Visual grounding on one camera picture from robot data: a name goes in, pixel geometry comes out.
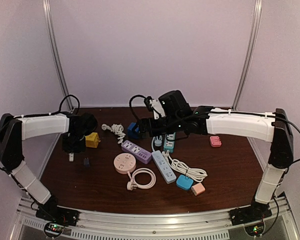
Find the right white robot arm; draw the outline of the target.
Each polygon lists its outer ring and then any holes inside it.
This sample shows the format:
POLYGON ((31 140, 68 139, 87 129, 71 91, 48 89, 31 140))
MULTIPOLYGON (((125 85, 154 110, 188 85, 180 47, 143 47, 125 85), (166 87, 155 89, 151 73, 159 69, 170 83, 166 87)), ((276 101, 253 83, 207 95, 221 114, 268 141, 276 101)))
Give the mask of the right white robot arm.
POLYGON ((266 212, 265 205, 294 161, 293 134, 285 111, 279 108, 276 112, 256 113, 198 106, 189 111, 167 110, 158 117, 142 118, 137 124, 139 132, 150 137, 184 132, 187 136, 232 135, 269 143, 270 154, 253 197, 255 203, 246 210, 251 221, 266 212))

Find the front aluminium rail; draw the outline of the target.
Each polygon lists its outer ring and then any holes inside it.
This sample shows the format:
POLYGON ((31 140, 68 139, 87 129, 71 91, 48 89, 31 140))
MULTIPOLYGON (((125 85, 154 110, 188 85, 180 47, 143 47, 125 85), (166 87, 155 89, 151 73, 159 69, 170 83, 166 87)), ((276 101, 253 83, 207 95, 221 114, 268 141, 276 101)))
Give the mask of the front aluminium rail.
MULTIPOLYGON (((79 210, 76 226, 65 227, 56 240, 300 240, 285 197, 275 225, 262 237, 249 236, 253 225, 233 225, 230 210, 179 214, 117 214, 79 210)), ((43 232, 46 220, 36 217, 32 200, 22 197, 8 240, 51 240, 43 232)))

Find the pink small plug adapter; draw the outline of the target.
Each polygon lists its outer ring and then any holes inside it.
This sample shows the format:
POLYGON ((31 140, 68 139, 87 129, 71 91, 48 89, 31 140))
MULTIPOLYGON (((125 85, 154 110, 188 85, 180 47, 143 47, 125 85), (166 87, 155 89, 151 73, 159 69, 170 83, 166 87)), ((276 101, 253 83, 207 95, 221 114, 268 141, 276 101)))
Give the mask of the pink small plug adapter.
POLYGON ((199 183, 191 186, 191 191, 195 196, 198 196, 198 195, 204 193, 206 191, 206 188, 204 187, 204 185, 201 182, 199 182, 199 183))

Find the blue square plug adapter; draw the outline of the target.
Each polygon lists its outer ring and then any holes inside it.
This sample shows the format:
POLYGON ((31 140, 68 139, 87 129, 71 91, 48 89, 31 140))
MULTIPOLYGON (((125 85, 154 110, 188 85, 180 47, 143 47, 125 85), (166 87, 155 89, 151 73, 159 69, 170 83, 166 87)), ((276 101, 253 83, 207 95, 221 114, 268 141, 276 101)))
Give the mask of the blue square plug adapter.
POLYGON ((176 180, 176 186, 188 191, 194 183, 194 180, 188 176, 181 174, 176 180))

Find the white square plug adapter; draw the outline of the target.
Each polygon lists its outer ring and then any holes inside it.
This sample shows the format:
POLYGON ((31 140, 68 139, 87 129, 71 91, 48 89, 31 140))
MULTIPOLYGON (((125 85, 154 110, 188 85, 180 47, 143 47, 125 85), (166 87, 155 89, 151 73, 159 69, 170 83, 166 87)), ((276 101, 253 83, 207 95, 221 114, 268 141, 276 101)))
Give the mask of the white square plug adapter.
POLYGON ((69 161, 73 162, 74 161, 74 153, 69 153, 68 156, 69 156, 69 158, 68 158, 69 161))

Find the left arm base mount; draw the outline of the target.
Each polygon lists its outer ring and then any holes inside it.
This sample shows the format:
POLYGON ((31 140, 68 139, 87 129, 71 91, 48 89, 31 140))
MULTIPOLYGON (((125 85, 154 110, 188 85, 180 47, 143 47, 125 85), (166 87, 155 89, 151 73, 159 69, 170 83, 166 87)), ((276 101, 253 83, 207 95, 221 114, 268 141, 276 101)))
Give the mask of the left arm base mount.
POLYGON ((43 210, 41 207, 36 211, 35 216, 37 218, 47 220, 49 222, 58 223, 62 226, 72 226, 75 227, 77 225, 77 221, 79 218, 79 211, 64 207, 56 207, 56 211, 43 210))

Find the aluminium frame post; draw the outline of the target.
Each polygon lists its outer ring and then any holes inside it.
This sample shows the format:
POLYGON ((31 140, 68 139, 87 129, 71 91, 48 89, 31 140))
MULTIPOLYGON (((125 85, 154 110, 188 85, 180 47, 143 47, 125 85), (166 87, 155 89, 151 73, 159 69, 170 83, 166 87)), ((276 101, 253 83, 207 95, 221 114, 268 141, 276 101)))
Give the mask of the aluminium frame post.
POLYGON ((54 30, 54 24, 53 24, 53 17, 51 12, 51 3, 49 0, 43 0, 43 13, 45 17, 45 22, 47 26, 47 34, 50 42, 51 52, 52 52, 52 58, 54 62, 54 66, 56 69, 56 74, 58 77, 58 81, 61 87, 61 92, 64 97, 66 97, 69 94, 68 86, 65 80, 64 71, 62 68, 62 63, 60 59, 60 54, 58 51, 57 46, 57 40, 54 30))
POLYGON ((256 46, 258 33, 259 33, 259 29, 260 29, 260 23, 261 23, 261 18, 262 18, 262 9, 263 9, 263 1, 255 0, 246 55, 244 58, 244 63, 243 63, 243 67, 242 67, 242 71, 241 71, 241 75, 240 75, 240 79, 239 79, 239 84, 238 84, 236 94, 234 97, 234 101, 232 104, 233 109, 238 108, 240 99, 241 99, 243 91, 244 91, 244 86, 247 81, 247 77, 248 77, 249 69, 250 69, 250 66, 252 63, 253 53, 254 53, 254 49, 256 46))

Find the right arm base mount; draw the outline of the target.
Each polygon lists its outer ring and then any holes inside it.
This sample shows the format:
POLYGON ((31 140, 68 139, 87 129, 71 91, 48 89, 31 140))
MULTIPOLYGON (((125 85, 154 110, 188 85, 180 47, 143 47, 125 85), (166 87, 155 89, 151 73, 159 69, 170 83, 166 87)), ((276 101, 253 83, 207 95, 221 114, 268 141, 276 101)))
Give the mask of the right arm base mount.
POLYGON ((249 205, 237 207, 229 211, 230 220, 233 226, 261 221, 272 216, 268 204, 249 205))

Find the left aluminium frame post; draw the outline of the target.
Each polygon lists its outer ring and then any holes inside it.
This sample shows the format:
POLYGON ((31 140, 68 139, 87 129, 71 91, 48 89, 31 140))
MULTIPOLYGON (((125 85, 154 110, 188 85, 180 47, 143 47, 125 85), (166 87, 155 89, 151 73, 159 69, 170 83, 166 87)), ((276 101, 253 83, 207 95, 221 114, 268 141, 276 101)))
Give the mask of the left aluminium frame post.
POLYGON ((53 24, 53 17, 51 12, 51 3, 49 0, 43 0, 43 13, 45 17, 45 22, 47 26, 47 34, 50 42, 51 52, 52 52, 52 58, 54 62, 54 66, 56 69, 56 74, 58 77, 58 81, 61 87, 61 92, 64 97, 66 97, 69 94, 68 86, 65 80, 64 71, 62 68, 62 63, 60 59, 60 54, 58 51, 57 46, 57 40, 54 30, 54 24, 53 24))

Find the teal usb power strip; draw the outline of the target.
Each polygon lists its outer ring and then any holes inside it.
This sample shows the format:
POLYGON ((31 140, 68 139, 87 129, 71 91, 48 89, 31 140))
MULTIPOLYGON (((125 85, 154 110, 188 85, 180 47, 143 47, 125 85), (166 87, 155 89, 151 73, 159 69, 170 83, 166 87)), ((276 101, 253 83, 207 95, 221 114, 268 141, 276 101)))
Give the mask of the teal usb power strip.
POLYGON ((164 137, 163 150, 165 152, 169 151, 170 153, 173 153, 175 149, 175 140, 176 140, 175 132, 171 134, 166 134, 164 137))

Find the purple power strip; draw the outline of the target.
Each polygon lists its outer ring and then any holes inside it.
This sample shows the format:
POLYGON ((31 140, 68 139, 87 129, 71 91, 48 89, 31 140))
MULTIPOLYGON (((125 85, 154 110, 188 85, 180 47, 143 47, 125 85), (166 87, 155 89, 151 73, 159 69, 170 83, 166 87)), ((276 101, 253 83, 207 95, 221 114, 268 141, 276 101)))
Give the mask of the purple power strip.
POLYGON ((132 154, 137 160, 143 164, 148 164, 152 160, 152 153, 144 148, 132 143, 129 140, 125 140, 121 144, 121 149, 125 153, 132 154))

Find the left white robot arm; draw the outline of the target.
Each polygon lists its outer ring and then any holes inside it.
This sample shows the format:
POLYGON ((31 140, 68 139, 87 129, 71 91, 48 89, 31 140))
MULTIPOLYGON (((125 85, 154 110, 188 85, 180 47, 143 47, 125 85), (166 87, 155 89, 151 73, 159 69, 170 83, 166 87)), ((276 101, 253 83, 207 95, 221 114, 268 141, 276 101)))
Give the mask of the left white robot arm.
POLYGON ((62 218, 62 211, 53 203, 55 197, 29 168, 24 155, 24 142, 49 135, 62 136, 62 149, 69 155, 86 149, 86 136, 94 131, 97 122, 89 125, 90 115, 59 111, 41 114, 0 117, 0 170, 26 192, 34 201, 43 205, 42 213, 51 222, 62 218))

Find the dark blue plug adapter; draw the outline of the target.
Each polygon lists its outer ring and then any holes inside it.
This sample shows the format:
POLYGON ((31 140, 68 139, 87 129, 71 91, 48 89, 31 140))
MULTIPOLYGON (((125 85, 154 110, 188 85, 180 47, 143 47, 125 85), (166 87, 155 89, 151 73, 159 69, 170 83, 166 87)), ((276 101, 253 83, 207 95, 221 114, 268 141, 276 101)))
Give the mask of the dark blue plug adapter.
POLYGON ((130 139, 145 139, 146 134, 145 133, 140 133, 139 131, 139 126, 136 122, 131 122, 130 125, 127 128, 127 136, 130 139))

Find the yellow cube socket adapter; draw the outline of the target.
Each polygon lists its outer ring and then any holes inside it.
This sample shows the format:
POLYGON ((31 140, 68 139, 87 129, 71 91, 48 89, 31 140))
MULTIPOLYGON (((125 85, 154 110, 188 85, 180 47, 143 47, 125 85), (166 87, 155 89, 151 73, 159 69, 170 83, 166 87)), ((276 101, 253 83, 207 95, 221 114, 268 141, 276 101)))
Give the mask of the yellow cube socket adapter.
POLYGON ((100 142, 101 140, 97 132, 92 132, 90 135, 85 137, 85 145, 87 148, 96 149, 100 142))

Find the right aluminium frame post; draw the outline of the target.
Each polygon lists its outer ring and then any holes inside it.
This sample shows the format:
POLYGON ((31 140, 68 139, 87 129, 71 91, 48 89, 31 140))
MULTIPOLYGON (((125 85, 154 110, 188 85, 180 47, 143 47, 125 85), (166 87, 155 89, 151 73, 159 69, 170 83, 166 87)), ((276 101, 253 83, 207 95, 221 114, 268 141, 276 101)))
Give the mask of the right aluminium frame post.
POLYGON ((262 18, 262 9, 263 9, 263 1, 255 0, 246 55, 244 58, 244 63, 243 63, 243 67, 242 67, 242 71, 241 71, 241 75, 240 75, 240 79, 239 79, 239 84, 238 84, 236 94, 234 97, 234 101, 232 104, 233 109, 238 108, 240 99, 241 99, 243 91, 244 91, 244 86, 247 81, 247 77, 248 77, 249 69, 250 69, 250 66, 252 63, 253 53, 254 53, 254 49, 256 46, 258 33, 259 33, 259 29, 260 29, 260 23, 261 23, 261 18, 262 18))

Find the dark navy usb charger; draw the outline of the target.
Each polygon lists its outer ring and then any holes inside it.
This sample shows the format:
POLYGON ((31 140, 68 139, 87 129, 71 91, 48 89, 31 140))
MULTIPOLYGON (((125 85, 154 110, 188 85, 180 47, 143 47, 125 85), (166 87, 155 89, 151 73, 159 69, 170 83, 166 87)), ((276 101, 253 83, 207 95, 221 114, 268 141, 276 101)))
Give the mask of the dark navy usb charger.
POLYGON ((91 165, 90 165, 90 159, 89 158, 84 158, 83 160, 83 165, 87 168, 89 168, 91 165))

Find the light blue power strip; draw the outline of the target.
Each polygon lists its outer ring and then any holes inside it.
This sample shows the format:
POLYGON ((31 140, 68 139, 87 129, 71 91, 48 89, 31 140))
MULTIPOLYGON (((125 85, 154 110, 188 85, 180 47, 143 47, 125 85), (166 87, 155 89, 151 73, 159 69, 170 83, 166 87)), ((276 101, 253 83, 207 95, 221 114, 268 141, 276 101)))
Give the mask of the light blue power strip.
POLYGON ((177 177, 173 172, 172 168, 168 164, 167 160, 163 156, 160 150, 153 151, 151 153, 152 160, 160 171, 162 177, 164 178, 167 184, 171 184, 176 181, 177 177))

